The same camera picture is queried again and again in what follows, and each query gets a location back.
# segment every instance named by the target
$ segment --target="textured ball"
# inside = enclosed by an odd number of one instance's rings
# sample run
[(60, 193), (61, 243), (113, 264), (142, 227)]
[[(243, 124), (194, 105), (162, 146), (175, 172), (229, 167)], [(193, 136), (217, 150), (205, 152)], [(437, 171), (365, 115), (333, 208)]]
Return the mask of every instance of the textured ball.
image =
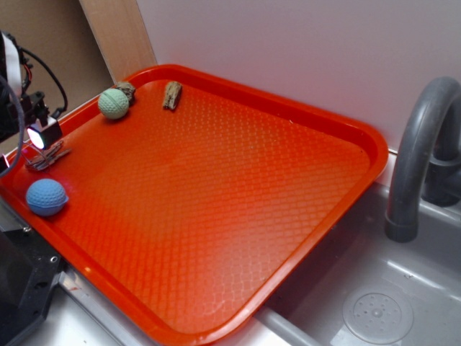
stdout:
[(31, 211), (40, 216), (51, 216), (67, 203), (64, 187), (53, 179), (41, 179), (30, 185), (26, 202)]
[(119, 89), (108, 89), (99, 96), (99, 111), (109, 119), (120, 119), (127, 114), (129, 106), (127, 95)]

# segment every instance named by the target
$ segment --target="black cable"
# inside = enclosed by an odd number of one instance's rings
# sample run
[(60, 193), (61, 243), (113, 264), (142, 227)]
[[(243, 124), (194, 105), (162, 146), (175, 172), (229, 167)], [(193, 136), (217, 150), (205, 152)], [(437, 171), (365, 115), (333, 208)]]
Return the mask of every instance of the black cable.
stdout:
[(32, 56), (40, 65), (43, 66), (43, 68), (48, 72), (48, 74), (50, 75), (50, 77), (53, 79), (53, 81), (56, 83), (56, 85), (58, 86), (59, 88), (59, 91), (61, 92), (61, 94), (63, 95), (63, 99), (64, 99), (64, 106), (63, 107), (59, 107), (52, 115), (51, 117), (53, 117), (54, 119), (58, 119), (61, 114), (63, 112), (65, 112), (67, 110), (67, 106), (68, 106), (68, 101), (67, 101), (67, 96), (66, 96), (66, 92), (64, 91), (64, 88), (63, 86), (61, 85), (61, 83), (59, 82), (58, 78), (56, 78), (55, 74), (51, 71), (51, 69), (47, 66), (47, 64), (42, 60), (40, 59), (38, 56), (36, 56), (34, 53), (32, 53), (31, 51), (21, 47), (20, 48), (24, 53), (26, 53), (27, 55), (29, 56)]

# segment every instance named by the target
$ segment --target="blue ball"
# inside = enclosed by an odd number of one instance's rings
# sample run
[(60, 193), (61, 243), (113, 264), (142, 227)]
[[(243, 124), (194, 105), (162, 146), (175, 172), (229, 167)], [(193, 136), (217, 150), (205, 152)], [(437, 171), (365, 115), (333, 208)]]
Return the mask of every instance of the blue ball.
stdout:
[(64, 187), (53, 179), (41, 179), (30, 185), (26, 202), (30, 210), (39, 216), (51, 216), (67, 203)]

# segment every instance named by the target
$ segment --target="green ball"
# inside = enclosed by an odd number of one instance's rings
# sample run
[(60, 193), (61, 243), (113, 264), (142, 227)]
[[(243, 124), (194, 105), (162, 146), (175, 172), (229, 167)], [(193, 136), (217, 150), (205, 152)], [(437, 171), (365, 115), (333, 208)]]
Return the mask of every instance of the green ball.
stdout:
[(99, 111), (109, 119), (120, 119), (127, 114), (129, 106), (127, 95), (119, 89), (108, 89), (99, 96)]

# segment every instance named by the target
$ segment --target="wire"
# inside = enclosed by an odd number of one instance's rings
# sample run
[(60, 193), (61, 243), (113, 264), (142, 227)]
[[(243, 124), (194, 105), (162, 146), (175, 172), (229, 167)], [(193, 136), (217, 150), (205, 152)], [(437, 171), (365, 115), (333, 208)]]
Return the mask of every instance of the wire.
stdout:
[(64, 88), (63, 86), (61, 85), (61, 83), (59, 82), (58, 78), (56, 78), (55, 74), (51, 71), (51, 69), (48, 67), (48, 65), (42, 60), (40, 59), (38, 56), (36, 56), (34, 53), (32, 53), (30, 50), (27, 50), (23, 47), (20, 48), (24, 53), (26, 53), (27, 55), (29, 56), (32, 56), (40, 65), (43, 66), (43, 68), (48, 72), (48, 74), (50, 75), (50, 77), (53, 79), (53, 81), (56, 83), (56, 85), (58, 86), (59, 88), (59, 91), (61, 92), (61, 94), (63, 95), (63, 99), (64, 99), (64, 106), (63, 107), (59, 107), (51, 116), (55, 119), (58, 119), (60, 116), (61, 116), (61, 113), (65, 112), (67, 110), (67, 106), (68, 106), (68, 101), (67, 101), (67, 96), (66, 96), (66, 92), (64, 91)]
[(14, 161), (12, 164), (5, 169), (2, 173), (0, 173), (0, 178), (4, 177), (8, 173), (10, 173), (13, 168), (17, 165), (19, 162), (19, 158), (21, 157), (21, 152), (22, 152), (22, 142), (24, 140), (24, 131), (25, 131), (25, 120), (24, 120), (24, 110), (22, 110), (21, 107), (21, 102), (19, 101), (18, 97), (14, 93), (13, 89), (10, 87), (6, 79), (0, 74), (0, 83), (1, 85), (8, 91), (9, 96), (11, 97), (11, 101), (13, 102), (13, 105), (16, 107), (16, 112), (17, 112), (17, 121), (19, 123), (19, 143), (17, 145), (17, 153), (16, 156), (14, 157)]

